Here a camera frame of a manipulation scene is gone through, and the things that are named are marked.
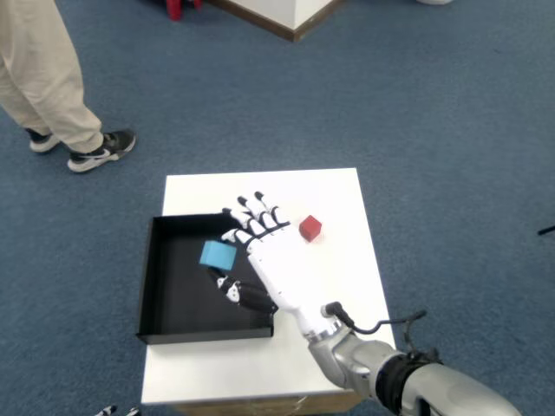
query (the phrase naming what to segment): white table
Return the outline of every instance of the white table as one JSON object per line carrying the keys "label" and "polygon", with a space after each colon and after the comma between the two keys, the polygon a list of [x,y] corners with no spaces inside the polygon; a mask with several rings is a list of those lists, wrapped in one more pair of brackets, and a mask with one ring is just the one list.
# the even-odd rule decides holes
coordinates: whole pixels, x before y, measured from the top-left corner
{"label": "white table", "polygon": [[[362,328],[389,317],[356,169],[168,176],[163,215],[221,212],[261,191],[298,226],[323,223],[310,244],[329,301]],[[395,345],[389,326],[375,335]],[[337,393],[290,315],[277,312],[272,338],[147,346],[142,402],[193,403]]]}

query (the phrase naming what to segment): red object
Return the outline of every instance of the red object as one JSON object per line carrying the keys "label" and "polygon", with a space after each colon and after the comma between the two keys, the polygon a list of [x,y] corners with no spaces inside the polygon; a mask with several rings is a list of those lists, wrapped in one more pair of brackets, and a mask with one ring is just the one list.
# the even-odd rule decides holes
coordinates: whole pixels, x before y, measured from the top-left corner
{"label": "red object", "polygon": [[309,215],[299,226],[298,230],[301,236],[309,243],[320,234],[322,223]]}
{"label": "red object", "polygon": [[166,0],[166,9],[170,19],[181,19],[181,0]]}

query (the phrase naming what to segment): black cable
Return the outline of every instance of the black cable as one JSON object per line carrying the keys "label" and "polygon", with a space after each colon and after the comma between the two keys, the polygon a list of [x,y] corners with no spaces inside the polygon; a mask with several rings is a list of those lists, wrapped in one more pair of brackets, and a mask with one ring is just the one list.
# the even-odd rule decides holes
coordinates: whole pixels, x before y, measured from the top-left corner
{"label": "black cable", "polygon": [[547,234],[548,232],[553,232],[553,231],[555,231],[555,226],[544,228],[543,230],[538,231],[538,235],[543,236],[544,234]]}
{"label": "black cable", "polygon": [[345,312],[345,309],[343,309],[343,305],[340,302],[329,303],[325,306],[324,309],[326,311],[326,314],[336,316],[337,319],[343,322],[343,324],[345,324],[347,327],[363,335],[371,335],[376,333],[378,329],[380,329],[381,325],[396,325],[399,323],[404,323],[405,329],[403,330],[403,339],[410,347],[410,349],[413,351],[415,350],[415,346],[410,339],[410,334],[409,334],[410,326],[414,321],[421,319],[426,315],[426,310],[419,310],[418,312],[404,318],[378,321],[378,323],[372,329],[362,329],[362,328],[358,328],[355,325],[355,322],[350,318],[347,312]]}

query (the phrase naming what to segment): black tray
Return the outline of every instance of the black tray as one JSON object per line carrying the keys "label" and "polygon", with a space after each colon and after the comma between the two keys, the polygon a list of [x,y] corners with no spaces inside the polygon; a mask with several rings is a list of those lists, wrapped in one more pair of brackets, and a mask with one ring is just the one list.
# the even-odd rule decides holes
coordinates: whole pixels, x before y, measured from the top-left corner
{"label": "black tray", "polygon": [[[238,222],[223,214],[155,217],[147,241],[139,331],[146,344],[235,340],[273,335],[273,317],[231,303],[199,264],[206,240]],[[232,276],[264,287],[237,250]]]}

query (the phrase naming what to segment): sneaker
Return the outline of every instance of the sneaker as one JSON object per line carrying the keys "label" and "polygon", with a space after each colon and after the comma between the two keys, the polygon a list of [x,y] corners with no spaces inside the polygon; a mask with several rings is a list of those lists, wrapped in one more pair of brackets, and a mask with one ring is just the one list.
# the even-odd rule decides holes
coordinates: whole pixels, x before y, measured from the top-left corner
{"label": "sneaker", "polygon": [[416,0],[418,3],[427,4],[428,6],[444,6],[453,0]]}
{"label": "sneaker", "polygon": [[29,148],[36,153],[47,153],[54,148],[55,145],[60,143],[60,140],[56,138],[54,134],[42,134],[37,133],[35,130],[30,128],[25,129],[31,138],[29,142]]}
{"label": "sneaker", "polygon": [[102,146],[90,153],[72,152],[68,168],[73,172],[90,171],[109,161],[116,161],[125,156],[135,146],[135,133],[131,130],[104,133]]}

